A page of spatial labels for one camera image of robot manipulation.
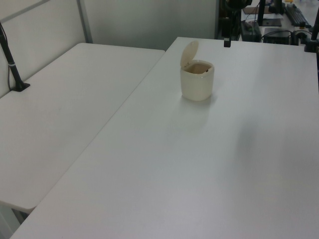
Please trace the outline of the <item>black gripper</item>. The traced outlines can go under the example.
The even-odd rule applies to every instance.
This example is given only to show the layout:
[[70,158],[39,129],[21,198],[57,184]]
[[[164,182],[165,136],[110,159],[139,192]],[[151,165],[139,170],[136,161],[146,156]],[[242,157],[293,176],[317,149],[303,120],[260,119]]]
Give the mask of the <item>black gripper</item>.
[[222,37],[224,38],[224,47],[231,46],[231,19],[228,17],[222,18]]

